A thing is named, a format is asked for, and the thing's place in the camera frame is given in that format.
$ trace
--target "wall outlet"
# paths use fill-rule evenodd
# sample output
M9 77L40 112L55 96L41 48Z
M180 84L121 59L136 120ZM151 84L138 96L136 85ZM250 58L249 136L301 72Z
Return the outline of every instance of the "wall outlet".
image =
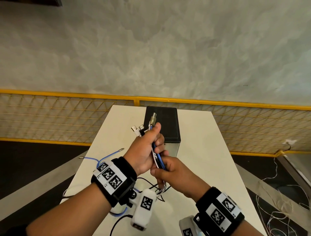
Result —
M297 140L290 140L290 139L286 139L285 142L283 142L283 144L289 144L289 145L293 145L295 142L297 142Z

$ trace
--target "tabletop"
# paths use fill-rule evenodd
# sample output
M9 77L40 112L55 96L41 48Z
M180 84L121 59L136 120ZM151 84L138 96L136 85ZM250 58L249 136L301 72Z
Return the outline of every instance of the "tabletop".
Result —
M124 155L136 138L131 127L143 124L145 110L145 107L113 105L86 156L99 160L121 148L124 150L108 159ZM177 158L210 186L228 194L242 209L245 219L266 235L212 113L177 111L181 136ZM96 164L94 160L83 160L66 192L67 196L76 194L91 183ZM141 177L156 184L156 179L150 172L142 174ZM135 187L143 190L149 188L150 184L138 179ZM179 220L196 215L198 211L195 202L173 188L162 196L165 202L156 202L146 231L140 232L131 227L130 219L125 218L117 224L112 235L181 235ZM134 207L127 214L132 215L133 212ZM117 219L108 214L93 235L109 235Z

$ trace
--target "person's left arm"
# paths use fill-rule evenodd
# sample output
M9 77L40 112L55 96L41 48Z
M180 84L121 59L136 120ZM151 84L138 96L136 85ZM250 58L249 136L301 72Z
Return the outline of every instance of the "person's left arm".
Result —
M137 176L145 173L152 166L152 142L157 146L156 153L168 155L168 152L164 151L164 137L160 134L160 129L161 125L157 123L143 137L137 137L124 155ZM93 235L110 210L110 203L97 185L92 183L33 221L27 226L26 233L27 236Z

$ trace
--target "person's right arm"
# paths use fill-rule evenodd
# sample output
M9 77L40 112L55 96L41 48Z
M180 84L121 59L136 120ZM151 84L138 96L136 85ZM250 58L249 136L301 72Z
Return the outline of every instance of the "person's right arm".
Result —
M153 175L159 183L159 188L163 187L163 181L168 182L172 188L183 193L186 197L197 202L211 187L200 177L195 175L176 157L162 157L166 169L158 169L155 165L151 168ZM250 223L244 220L234 231L232 236L262 236Z

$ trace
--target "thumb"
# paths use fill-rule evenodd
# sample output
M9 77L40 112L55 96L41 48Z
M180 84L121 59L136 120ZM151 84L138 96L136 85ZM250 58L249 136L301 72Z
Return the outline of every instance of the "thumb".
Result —
M157 135L160 133L161 124L156 123L152 130L148 131L142 138L145 139L148 143L152 144L155 141Z
M150 174L154 176L156 179L161 179L164 180L165 182L169 182L172 173L159 168L154 168L150 171Z

